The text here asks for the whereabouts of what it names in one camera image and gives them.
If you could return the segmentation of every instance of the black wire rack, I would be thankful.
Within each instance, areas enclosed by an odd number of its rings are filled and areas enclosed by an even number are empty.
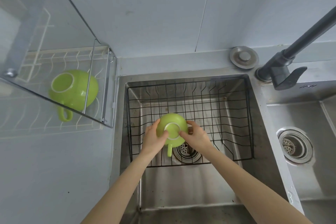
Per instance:
[[[193,120],[209,135],[214,147],[233,161],[253,158],[253,133],[245,78],[167,83],[127,89],[131,161],[140,153],[145,129],[167,113]],[[167,147],[148,167],[206,164],[209,161],[187,143]]]

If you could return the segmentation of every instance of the person's left hand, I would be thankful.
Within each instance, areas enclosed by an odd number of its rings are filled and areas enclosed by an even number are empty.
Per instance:
[[[168,138],[168,131],[164,131],[161,137],[157,137],[156,135],[156,128],[160,119],[157,119],[153,125],[148,126],[145,131],[145,137],[143,139],[143,144],[141,148],[141,153],[151,156],[154,156],[162,149],[165,144],[166,139]]]

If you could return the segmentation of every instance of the person's right arm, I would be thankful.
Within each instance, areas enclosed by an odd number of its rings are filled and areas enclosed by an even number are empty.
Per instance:
[[[212,163],[258,224],[311,224],[295,207],[217,150],[194,121],[187,123],[192,125],[193,134],[180,132],[180,136]]]

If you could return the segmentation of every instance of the stain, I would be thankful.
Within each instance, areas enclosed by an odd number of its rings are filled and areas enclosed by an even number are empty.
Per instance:
[[[126,12],[125,12],[125,15],[126,15],[126,16],[128,16],[128,15],[130,15],[130,14],[134,14],[134,12],[133,12],[133,11],[126,11]]]

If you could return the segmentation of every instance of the drain cover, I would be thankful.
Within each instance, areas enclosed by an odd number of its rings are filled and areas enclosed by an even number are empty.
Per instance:
[[[306,163],[313,156],[313,147],[308,137],[303,133],[287,129],[279,134],[279,141],[283,154],[287,159],[295,163]]]
[[[191,148],[187,143],[183,143],[181,146],[173,148],[175,157],[182,163],[191,164],[195,163],[201,158],[201,154]]]

